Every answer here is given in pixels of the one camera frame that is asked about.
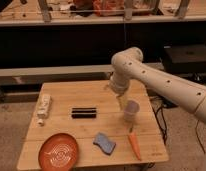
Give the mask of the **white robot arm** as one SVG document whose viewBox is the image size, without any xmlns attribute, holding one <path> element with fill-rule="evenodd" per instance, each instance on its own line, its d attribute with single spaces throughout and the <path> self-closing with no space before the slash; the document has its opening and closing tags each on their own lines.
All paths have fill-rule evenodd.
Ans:
<svg viewBox="0 0 206 171">
<path fill-rule="evenodd" d="M 137 47 L 114 54 L 111 89 L 123 95 L 129 89 L 130 80 L 138 80 L 206 125 L 206 86 L 152 68 L 142 60 L 143 53 Z"/>
</svg>

